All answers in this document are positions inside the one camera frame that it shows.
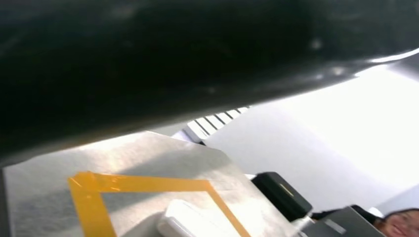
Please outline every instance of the orange tape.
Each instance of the orange tape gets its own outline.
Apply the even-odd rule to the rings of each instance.
[[[251,237],[208,180],[80,172],[68,179],[85,237],[117,237],[100,193],[205,191],[241,237]]]

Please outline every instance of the gray surface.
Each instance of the gray surface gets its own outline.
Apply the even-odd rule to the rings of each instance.
[[[286,219],[221,151],[145,132],[52,153],[5,170],[17,237],[83,236],[66,179],[80,171],[208,179],[253,236],[284,236]],[[157,213],[184,199],[209,215],[220,211],[206,193],[102,195],[118,236],[159,236]],[[222,225],[228,222],[219,218]]]

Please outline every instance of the black object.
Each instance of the black object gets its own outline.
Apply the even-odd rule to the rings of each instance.
[[[0,167],[350,79],[416,0],[0,2]]]
[[[352,209],[354,209],[356,212],[358,212],[358,214],[360,214],[366,221],[368,221],[371,225],[373,225],[377,220],[382,220],[382,218],[375,216],[369,212],[367,212],[366,210],[364,210],[363,208],[361,208],[358,205],[352,205],[350,206]],[[341,211],[342,209],[335,209],[335,210],[329,210],[329,211],[323,211],[323,212],[315,212],[311,215],[311,219],[313,220],[321,220],[323,218],[328,217],[329,215],[337,212],[337,211]]]
[[[9,208],[4,171],[0,168],[0,232],[1,236],[11,237]]]
[[[275,172],[258,174],[251,181],[288,221],[302,218],[313,209],[303,196]]]

